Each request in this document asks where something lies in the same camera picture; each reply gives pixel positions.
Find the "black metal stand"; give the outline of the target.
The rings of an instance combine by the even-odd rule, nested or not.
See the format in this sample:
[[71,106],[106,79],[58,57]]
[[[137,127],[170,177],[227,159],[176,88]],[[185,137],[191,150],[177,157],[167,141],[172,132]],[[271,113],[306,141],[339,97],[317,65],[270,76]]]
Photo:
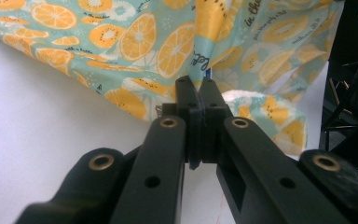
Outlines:
[[358,168],[358,66],[328,66],[322,132],[324,149]]

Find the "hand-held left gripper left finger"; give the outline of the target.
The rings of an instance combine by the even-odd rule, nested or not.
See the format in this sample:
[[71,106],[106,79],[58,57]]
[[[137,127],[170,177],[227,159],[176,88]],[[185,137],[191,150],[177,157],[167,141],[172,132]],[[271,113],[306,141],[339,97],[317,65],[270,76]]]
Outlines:
[[197,169],[201,162],[203,105],[188,76],[175,81],[175,102],[162,106],[163,116],[177,116],[186,123],[186,161]]

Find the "citrus print cloth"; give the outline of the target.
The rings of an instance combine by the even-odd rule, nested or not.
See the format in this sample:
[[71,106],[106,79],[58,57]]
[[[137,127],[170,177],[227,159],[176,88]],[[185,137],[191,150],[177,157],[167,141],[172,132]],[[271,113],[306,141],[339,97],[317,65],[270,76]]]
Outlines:
[[182,76],[211,77],[232,113],[288,155],[307,144],[295,102],[322,71],[341,0],[0,0],[0,41],[151,120]]

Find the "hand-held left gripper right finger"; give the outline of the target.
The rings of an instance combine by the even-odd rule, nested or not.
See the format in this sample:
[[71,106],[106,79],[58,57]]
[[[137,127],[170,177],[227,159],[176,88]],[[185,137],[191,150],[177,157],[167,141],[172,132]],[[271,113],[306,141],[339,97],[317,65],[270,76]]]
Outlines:
[[220,151],[220,128],[231,112],[215,81],[210,78],[206,77],[202,81],[200,99],[204,112],[201,160],[204,163],[216,163]]

